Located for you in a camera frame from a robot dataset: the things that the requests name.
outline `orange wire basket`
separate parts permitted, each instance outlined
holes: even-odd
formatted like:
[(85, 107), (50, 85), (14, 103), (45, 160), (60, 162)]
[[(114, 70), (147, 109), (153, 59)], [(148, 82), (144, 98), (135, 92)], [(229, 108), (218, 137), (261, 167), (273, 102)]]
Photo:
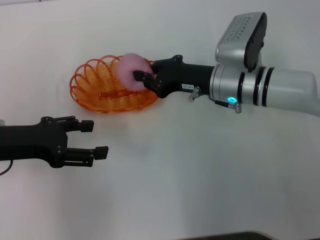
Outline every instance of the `orange wire basket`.
[(154, 92), (123, 87), (117, 77), (120, 58), (106, 55), (79, 66), (70, 80), (72, 99), (83, 108), (99, 113), (137, 111), (153, 104), (158, 98)]

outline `white surface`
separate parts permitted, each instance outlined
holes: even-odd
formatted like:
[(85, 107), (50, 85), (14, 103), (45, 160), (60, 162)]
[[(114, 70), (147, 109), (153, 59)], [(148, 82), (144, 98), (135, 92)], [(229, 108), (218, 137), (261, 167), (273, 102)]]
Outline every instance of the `white surface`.
[(26, 4), (26, 3), (45, 2), (45, 1), (50, 1), (50, 0), (0, 0), (0, 5)]
[[(320, 237), (319, 118), (174, 93), (141, 112), (95, 114), (69, 80), (106, 54), (182, 54), (215, 64), (233, 16), (268, 15), (264, 65), (319, 68), (320, 1), (57, 0), (0, 7), (0, 118), (95, 121), (69, 146), (108, 145), (92, 168), (21, 160), (0, 177), (0, 239), (173, 240), (255, 230), (280, 240)], [(9, 163), (0, 163), (5, 169)]]

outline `robot end effector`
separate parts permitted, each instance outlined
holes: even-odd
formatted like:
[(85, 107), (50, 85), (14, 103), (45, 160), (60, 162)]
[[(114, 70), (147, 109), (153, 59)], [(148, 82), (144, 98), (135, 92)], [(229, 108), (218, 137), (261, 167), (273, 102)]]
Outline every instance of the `robot end effector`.
[(186, 64), (176, 55), (154, 61), (156, 77), (135, 71), (135, 79), (160, 98), (181, 91), (191, 93), (190, 102), (207, 95), (236, 113), (241, 113), (242, 104), (251, 104), (320, 116), (317, 81), (311, 72), (262, 66), (266, 29), (264, 12), (237, 15), (217, 44), (216, 66)]

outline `pink sponge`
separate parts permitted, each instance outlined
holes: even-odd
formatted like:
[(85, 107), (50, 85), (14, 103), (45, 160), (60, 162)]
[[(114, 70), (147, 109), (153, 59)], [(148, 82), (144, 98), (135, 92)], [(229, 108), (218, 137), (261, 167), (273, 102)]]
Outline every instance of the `pink sponge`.
[(123, 55), (117, 65), (117, 75), (122, 85), (131, 91), (145, 90), (142, 81), (136, 81), (134, 71), (144, 71), (153, 74), (149, 63), (141, 56), (135, 53)]

